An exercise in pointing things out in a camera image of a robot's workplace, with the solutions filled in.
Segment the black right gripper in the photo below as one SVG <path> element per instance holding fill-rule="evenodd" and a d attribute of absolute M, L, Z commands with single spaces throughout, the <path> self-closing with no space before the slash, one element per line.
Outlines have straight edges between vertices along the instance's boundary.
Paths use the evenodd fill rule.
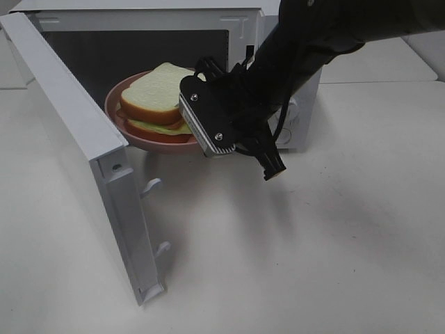
<path fill-rule="evenodd" d="M 286 170 L 276 147 L 275 132 L 267 125 L 272 108 L 253 93 L 247 84 L 245 63 L 236 64 L 229 72 L 223 70 L 212 56 L 205 56 L 195 65 L 194 76 L 209 84 L 235 133 L 236 151 L 254 153 L 268 181 Z"/>

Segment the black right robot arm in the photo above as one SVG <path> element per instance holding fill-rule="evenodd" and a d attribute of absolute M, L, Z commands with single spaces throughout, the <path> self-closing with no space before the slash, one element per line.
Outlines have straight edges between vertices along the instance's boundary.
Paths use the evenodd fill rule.
<path fill-rule="evenodd" d="M 275 142 L 291 96 L 324 65 L 368 42 L 443 29 L 443 1 L 282 1 L 274 29 L 232 70 L 197 62 L 191 129 L 206 156 L 254 157 L 269 180 L 285 170 Z"/>

